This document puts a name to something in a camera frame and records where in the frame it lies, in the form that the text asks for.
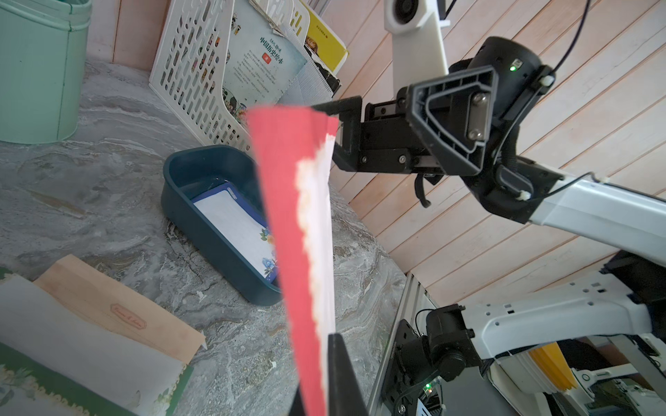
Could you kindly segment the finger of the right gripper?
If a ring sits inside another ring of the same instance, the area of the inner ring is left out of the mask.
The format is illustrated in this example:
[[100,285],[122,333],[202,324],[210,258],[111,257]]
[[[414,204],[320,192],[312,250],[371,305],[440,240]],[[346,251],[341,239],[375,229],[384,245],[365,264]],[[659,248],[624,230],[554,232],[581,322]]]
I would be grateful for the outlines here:
[[405,117],[423,148],[414,173],[481,172],[498,84],[495,69],[484,66],[408,87]]

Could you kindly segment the brown stationery paper sheet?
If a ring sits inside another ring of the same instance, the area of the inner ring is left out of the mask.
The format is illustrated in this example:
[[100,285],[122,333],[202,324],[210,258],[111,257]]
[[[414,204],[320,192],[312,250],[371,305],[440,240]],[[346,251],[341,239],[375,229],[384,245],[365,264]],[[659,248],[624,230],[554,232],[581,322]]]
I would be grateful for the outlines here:
[[56,261],[34,284],[82,319],[185,364],[206,342],[201,332],[73,255]]

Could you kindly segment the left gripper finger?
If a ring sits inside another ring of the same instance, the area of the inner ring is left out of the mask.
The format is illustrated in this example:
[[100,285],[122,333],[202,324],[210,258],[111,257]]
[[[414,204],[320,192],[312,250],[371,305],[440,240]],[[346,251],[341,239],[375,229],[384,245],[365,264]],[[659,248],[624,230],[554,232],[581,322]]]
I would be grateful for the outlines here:
[[328,335],[328,414],[368,415],[348,349],[341,334]]
[[336,166],[345,172],[357,172],[360,164],[362,136],[362,97],[353,96],[339,101],[317,104],[313,109],[338,118],[336,136],[341,136],[341,143],[335,142],[332,156]]

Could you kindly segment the green bordered white paper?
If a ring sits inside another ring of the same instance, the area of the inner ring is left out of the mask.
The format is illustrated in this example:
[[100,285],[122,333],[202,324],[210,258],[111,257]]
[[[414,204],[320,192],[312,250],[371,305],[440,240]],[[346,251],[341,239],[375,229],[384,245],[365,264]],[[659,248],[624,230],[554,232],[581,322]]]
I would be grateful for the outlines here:
[[3,415],[171,415],[192,372],[1,271]]

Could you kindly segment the dark teal storage box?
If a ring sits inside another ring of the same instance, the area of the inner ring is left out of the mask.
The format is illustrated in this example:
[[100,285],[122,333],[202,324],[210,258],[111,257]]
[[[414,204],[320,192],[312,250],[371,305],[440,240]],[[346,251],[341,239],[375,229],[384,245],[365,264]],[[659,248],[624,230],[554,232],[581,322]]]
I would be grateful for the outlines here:
[[163,177],[166,218],[244,299],[278,303],[279,268],[255,161],[233,147],[197,147],[170,155]]

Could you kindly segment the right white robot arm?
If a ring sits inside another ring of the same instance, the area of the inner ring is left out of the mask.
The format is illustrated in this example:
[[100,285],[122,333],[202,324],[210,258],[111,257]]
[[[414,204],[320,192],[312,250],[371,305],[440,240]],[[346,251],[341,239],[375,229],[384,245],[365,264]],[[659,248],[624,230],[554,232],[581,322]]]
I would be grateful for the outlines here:
[[520,157],[520,123],[556,72],[528,48],[491,36],[446,76],[404,86],[393,101],[352,97],[318,106],[340,119],[335,164],[348,172],[414,174],[423,185],[460,178],[489,213],[617,248],[608,271],[619,295],[581,289],[523,307],[430,310],[427,332],[398,336],[387,384],[403,391],[455,379],[513,352],[581,336],[665,336],[665,203],[593,173],[572,177]]

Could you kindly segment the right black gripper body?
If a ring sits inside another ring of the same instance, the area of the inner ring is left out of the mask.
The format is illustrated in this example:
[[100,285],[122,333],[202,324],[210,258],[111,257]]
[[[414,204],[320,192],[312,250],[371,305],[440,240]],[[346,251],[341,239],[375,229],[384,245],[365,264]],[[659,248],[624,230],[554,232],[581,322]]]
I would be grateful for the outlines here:
[[340,121],[339,169],[412,174],[423,206],[426,183],[456,176],[486,211],[524,224],[558,175],[518,155],[520,124],[555,78],[531,50],[492,36],[447,76],[401,88],[393,101],[351,97],[317,110]]

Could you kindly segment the red bordered paper sheet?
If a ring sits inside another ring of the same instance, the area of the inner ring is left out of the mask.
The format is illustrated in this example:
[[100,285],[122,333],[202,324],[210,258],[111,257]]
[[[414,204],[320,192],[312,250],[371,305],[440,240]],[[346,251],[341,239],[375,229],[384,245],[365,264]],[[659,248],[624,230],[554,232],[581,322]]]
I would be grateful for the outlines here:
[[328,336],[335,333],[329,176],[338,119],[311,107],[246,115],[308,415],[329,412]]

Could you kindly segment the blue bordered white paper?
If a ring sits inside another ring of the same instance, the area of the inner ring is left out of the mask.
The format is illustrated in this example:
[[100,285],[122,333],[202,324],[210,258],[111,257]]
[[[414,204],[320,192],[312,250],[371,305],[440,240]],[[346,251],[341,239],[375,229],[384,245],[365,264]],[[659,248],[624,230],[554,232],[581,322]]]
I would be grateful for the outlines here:
[[276,252],[267,222],[231,182],[203,192],[193,203],[267,282],[275,281]]

